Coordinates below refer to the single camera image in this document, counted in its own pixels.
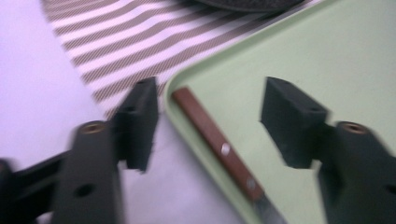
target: green tray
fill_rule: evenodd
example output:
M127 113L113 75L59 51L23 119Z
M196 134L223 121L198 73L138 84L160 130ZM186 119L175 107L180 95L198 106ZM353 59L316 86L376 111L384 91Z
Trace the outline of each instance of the green tray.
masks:
M374 129L396 149L396 1L326 0L181 71L165 111L247 223L260 223L171 93L188 86L289 223L326 218L316 172L288 168L259 123L265 77L293 82L332 110L329 120Z

